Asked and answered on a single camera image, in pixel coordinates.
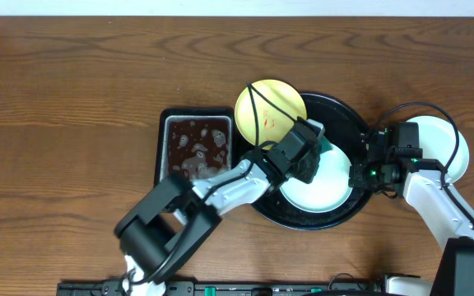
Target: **table surface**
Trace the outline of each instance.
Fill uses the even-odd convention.
[[[334,95],[369,123],[424,100],[452,114],[471,163],[474,19],[0,17],[0,295],[125,272],[113,227],[150,189],[160,112],[232,106],[246,81]],[[395,119],[427,109],[400,112]],[[296,231],[251,206],[225,216],[179,272],[198,280],[433,279],[441,251],[403,200]]]

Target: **white background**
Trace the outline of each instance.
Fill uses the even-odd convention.
[[[0,0],[0,16],[474,16],[474,0]]]

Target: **yellow plate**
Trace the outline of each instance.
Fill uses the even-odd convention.
[[[299,116],[306,119],[306,107],[303,99],[292,86],[276,80],[256,81],[252,86],[291,117],[297,119]],[[259,119],[259,145],[264,141],[279,142],[294,123],[283,113],[275,110],[255,92],[253,93],[253,101]],[[255,144],[255,118],[248,88],[241,92],[237,103],[235,103],[235,122],[244,139],[251,144]]]

